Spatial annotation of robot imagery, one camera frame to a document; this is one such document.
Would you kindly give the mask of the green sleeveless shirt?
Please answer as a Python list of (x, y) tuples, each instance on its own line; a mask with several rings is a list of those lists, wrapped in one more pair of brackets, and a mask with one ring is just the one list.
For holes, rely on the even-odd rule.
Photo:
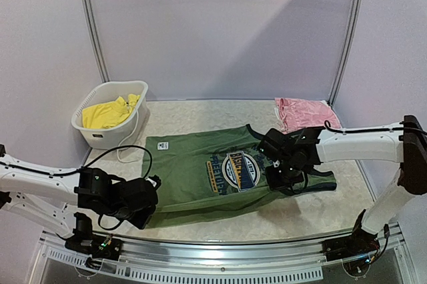
[(266, 169), (273, 163), (257, 150), (260, 134), (250, 125), (151, 136), (141, 172), (157, 175), (159, 202), (147, 228), (163, 228), (237, 217), (275, 201), (304, 193), (334, 191), (331, 171), (311, 171), (283, 191), (270, 189)]

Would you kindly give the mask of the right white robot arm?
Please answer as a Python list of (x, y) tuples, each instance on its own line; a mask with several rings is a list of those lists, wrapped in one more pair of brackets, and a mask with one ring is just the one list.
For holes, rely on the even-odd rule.
[(371, 207), (362, 214), (359, 227), (345, 241), (345, 249), (358, 255), (377, 234), (415, 197), (426, 194), (426, 130), (414, 115), (388, 125), (333, 128), (329, 121), (283, 134), (270, 129), (258, 146), (273, 163), (276, 181), (291, 181), (316, 165), (355, 161), (393, 165), (389, 183), (377, 191)]

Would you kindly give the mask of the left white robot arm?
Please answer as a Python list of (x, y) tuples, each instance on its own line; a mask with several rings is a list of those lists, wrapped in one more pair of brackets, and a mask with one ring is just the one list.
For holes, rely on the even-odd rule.
[(145, 173), (124, 179), (95, 167), (91, 161), (80, 168), (60, 169), (18, 160), (1, 148), (1, 208), (22, 215), (61, 236), (72, 233), (77, 219), (65, 208), (46, 202), (53, 199), (113, 217), (143, 229), (158, 204), (161, 179)]

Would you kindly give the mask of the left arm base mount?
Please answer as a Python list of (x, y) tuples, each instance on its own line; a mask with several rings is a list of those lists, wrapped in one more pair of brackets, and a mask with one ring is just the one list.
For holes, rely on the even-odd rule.
[(75, 213), (73, 235), (65, 240), (65, 248), (88, 256), (84, 265), (96, 271), (103, 260), (119, 261), (123, 241), (113, 235), (100, 236), (93, 233), (91, 219), (83, 213)]

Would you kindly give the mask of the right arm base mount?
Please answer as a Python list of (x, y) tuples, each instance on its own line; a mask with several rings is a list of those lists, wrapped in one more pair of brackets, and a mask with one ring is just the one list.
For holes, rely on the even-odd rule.
[(327, 261), (342, 260), (344, 271), (351, 277), (361, 277), (383, 256), (390, 236), (388, 224), (383, 227), (384, 247), (381, 248), (378, 235), (368, 233), (362, 229), (364, 209), (358, 216), (352, 232), (348, 236), (337, 237), (322, 241), (322, 253)]

